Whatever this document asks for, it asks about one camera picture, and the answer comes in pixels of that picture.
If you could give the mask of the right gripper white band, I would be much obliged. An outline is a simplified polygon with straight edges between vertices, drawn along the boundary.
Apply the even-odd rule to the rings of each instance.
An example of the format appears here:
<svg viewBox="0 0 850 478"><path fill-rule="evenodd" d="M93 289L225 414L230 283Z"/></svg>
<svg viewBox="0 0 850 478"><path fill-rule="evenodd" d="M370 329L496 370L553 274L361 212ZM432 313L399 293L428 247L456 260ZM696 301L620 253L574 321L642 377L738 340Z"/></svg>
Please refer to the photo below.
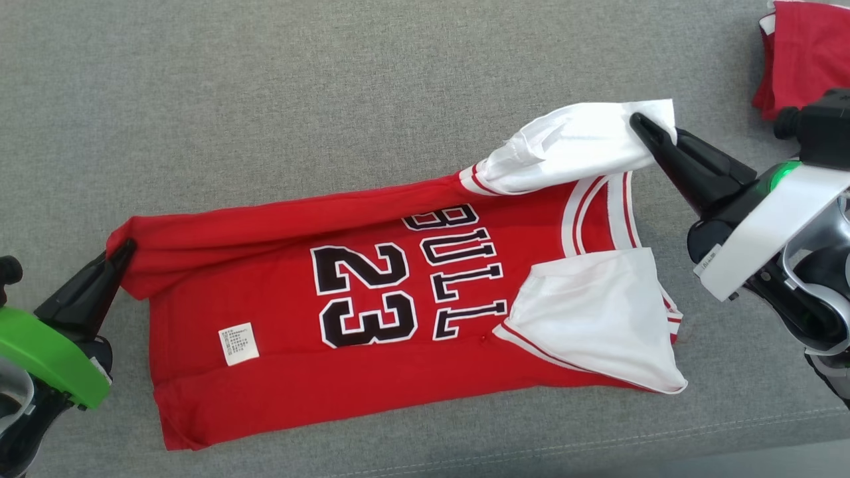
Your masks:
<svg viewBox="0 0 850 478"><path fill-rule="evenodd" d="M715 209L735 195L739 187L755 181L757 172L714 145L683 128L676 138L643 113L631 115L629 124L671 179L684 200L699 215ZM849 185L847 171L786 161L763 176L767 196L744 217L722 246L695 268L699 281L718 300L728 299L744 282L780 254L784 248L802 246L813 233L817 218Z"/></svg>

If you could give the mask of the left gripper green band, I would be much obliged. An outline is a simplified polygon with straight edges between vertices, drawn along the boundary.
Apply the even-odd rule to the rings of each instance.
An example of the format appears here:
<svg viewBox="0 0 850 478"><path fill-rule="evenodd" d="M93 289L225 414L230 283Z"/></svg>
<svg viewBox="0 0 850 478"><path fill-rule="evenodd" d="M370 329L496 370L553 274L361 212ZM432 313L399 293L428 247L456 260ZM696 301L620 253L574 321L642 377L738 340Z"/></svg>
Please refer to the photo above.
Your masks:
<svg viewBox="0 0 850 478"><path fill-rule="evenodd" d="M35 315L13 307L1 309L1 354L51 388L70 394L76 405L95 410L112 381L100 361L53 327L69 327L94 338L118 293L136 251L127 239L112 254L104 252L55 291Z"/></svg>

